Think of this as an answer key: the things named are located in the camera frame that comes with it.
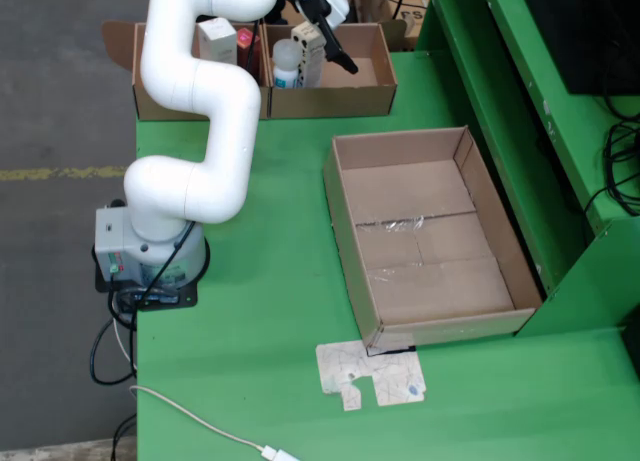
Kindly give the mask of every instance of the open cardboard box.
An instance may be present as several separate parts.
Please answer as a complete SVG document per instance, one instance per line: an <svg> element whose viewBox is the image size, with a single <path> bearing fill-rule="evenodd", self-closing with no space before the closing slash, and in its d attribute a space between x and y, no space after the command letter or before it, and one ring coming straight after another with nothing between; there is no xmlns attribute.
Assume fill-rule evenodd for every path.
<svg viewBox="0 0 640 461"><path fill-rule="evenodd" d="M266 26L271 86L274 85L273 46L281 39L290 39L292 29L292 26ZM358 74L349 74L337 64L325 61L321 87L273 88L270 118L386 116L390 113L398 80L380 26L343 24L336 28L335 35L358 65Z"/></svg>
<svg viewBox="0 0 640 461"><path fill-rule="evenodd" d="M236 30L247 28L253 31L253 24L232 23ZM260 93L262 94L262 107L260 119L267 119L269 113L269 87L270 76L267 74L267 57L264 42L264 32L262 26L259 27L258 35L263 39L261 48L260 64ZM172 111L163 108L156 103L147 90L144 88L140 77L140 58L142 56L142 46L144 43L144 23L128 23L124 21L105 21L102 24L102 37L107 54L117 65L132 72L133 95L136 101L138 118L143 121L164 121L164 120L206 120L204 116L181 111ZM199 57L197 32L193 41L193 56Z"/></svg>
<svg viewBox="0 0 640 461"><path fill-rule="evenodd" d="M382 25L391 52L413 50L418 42L427 7L423 0L404 0L397 19L393 13L399 0L354 0L361 22Z"/></svg>
<svg viewBox="0 0 640 461"><path fill-rule="evenodd" d="M368 348L514 333L540 307L468 129L337 137L324 176Z"/></svg>

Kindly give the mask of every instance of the green workbench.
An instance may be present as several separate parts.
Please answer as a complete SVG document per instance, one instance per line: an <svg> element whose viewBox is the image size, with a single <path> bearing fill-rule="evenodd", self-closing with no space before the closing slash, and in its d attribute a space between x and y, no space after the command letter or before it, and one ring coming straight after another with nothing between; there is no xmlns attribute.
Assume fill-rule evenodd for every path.
<svg viewBox="0 0 640 461"><path fill-rule="evenodd" d="M488 101L461 68L466 48L450 44L441 21L451 13L455 6L428 20L428 52L393 55L399 88L390 116L261 122L245 207L231 222L206 228L212 262L198 305L140 315L141 385L304 461L637 459L640 384L615 328L419 348L424 403L380 408L370 379L356 382L360 411L345 413L339 396L322 393L316 345L359 338L322 179L332 136L469 124L497 161L510 200L522 186L509 186L510 176L532 180L505 171L494 156L491 133L510 126L479 111ZM138 122L138 156L200 160L207 132L206 122ZM509 156L508 148L499 153ZM603 201L597 209L609 208ZM624 227L608 238L637 235L635 224ZM535 229L525 231L530 250L552 247L536 241ZM586 255L596 263L610 248L592 245ZM590 276L574 271L574 284ZM594 303L587 317L600 318ZM571 300L545 305L530 334L582 327ZM260 459L145 393L138 414L141 461Z"/></svg>

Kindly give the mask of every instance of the gray floor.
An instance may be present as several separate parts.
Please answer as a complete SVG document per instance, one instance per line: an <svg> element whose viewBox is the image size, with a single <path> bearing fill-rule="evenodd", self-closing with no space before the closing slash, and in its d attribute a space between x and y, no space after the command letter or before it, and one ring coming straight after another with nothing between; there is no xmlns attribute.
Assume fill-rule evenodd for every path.
<svg viewBox="0 0 640 461"><path fill-rule="evenodd" d="M131 162L130 75L100 25L143 20L147 2L0 0L0 174ZM120 178L0 176L0 451L108 438L135 409L88 374L108 317L92 287L94 209L118 196ZM99 365L105 377L127 368L111 334Z"/></svg>

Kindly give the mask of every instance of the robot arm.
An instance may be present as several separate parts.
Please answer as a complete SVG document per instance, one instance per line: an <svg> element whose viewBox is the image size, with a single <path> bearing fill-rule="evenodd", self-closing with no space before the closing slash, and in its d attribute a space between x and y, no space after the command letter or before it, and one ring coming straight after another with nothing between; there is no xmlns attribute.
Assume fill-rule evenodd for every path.
<svg viewBox="0 0 640 461"><path fill-rule="evenodd" d="M212 122L201 163L141 158L125 176L128 206L97 211L95 254L105 282L150 286L172 253L175 258L159 286L181 288L206 269L202 226L187 230L187 220L223 223L244 205L261 99L257 83L244 69L193 58L195 20L204 14L255 21L276 2L150 0L140 65L147 92L165 108L201 114ZM327 26L330 34L344 20L341 1L328 4L332 2L335 9L323 0L297 0L308 19L325 26L325 34ZM328 53L342 52L337 41L328 39L329 44ZM346 58L341 57L341 64ZM174 246L183 236L188 239L176 255Z"/></svg>
<svg viewBox="0 0 640 461"><path fill-rule="evenodd" d="M165 108L202 114L214 122L204 162L150 156L127 171L131 222L142 238L171 239L184 229L185 219L222 223L244 204L260 92L243 69L194 59L191 43L200 14L254 21L276 1L150 0L141 60L145 88ZM318 12L312 17L326 23Z"/></svg>

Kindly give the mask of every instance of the cardboard box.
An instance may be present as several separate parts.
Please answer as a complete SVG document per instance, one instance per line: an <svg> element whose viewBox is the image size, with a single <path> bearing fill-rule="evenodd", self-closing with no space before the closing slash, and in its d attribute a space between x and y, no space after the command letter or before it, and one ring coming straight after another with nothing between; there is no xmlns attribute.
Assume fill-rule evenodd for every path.
<svg viewBox="0 0 640 461"><path fill-rule="evenodd" d="M200 59L238 65L238 32L224 18L198 24Z"/></svg>
<svg viewBox="0 0 640 461"><path fill-rule="evenodd" d="M358 18L361 22L382 23L392 52L414 49L426 14L424 1L428 6L429 0L403 0L396 20L392 19L398 6L394 1L399 0L355 0Z"/></svg>
<svg viewBox="0 0 640 461"><path fill-rule="evenodd" d="M514 333L540 307L468 129L338 137L324 177L367 347Z"/></svg>
<svg viewBox="0 0 640 461"><path fill-rule="evenodd" d="M248 28L253 30L253 24L233 23L232 26L239 30ZM102 24L102 37L109 57L119 66L132 72L133 95L138 111L138 118L143 121L165 120L206 120L204 116L193 113L172 111L157 104L144 88L140 77L140 58L144 43L144 23L127 23L124 21L105 21ZM197 30L194 34L193 55L199 57ZM267 56L262 45L260 92L262 94L262 108L260 118L267 119L269 113L270 76L267 73Z"/></svg>
<svg viewBox="0 0 640 461"><path fill-rule="evenodd" d="M292 26L266 26L273 86L273 46L291 38ZM377 24L344 24L335 30L338 41L360 69L352 75L325 60L320 88L273 89L271 118L332 118L386 116L398 87L382 29Z"/></svg>

